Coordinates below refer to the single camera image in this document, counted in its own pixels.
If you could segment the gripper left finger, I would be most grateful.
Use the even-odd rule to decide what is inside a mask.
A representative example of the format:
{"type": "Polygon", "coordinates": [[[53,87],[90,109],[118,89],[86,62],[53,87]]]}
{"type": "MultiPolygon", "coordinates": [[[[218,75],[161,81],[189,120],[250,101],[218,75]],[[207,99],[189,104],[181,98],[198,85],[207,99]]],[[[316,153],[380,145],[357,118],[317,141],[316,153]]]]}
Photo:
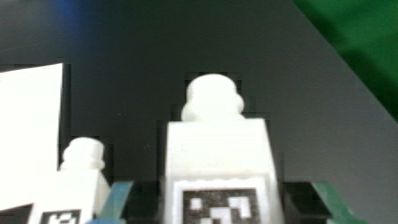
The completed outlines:
{"type": "Polygon", "coordinates": [[[99,215],[92,218],[86,224],[126,224],[122,211],[127,202],[131,187],[131,181],[120,181],[111,184],[108,198],[99,215]]]}

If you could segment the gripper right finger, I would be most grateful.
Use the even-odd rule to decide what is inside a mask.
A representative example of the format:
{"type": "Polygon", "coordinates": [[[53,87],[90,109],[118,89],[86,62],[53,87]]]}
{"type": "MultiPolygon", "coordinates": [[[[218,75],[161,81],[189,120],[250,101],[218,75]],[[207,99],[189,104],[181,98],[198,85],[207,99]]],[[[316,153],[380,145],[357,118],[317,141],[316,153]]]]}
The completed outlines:
{"type": "Polygon", "coordinates": [[[355,217],[332,185],[326,182],[312,182],[310,185],[330,212],[326,224],[367,224],[367,222],[355,217]]]}

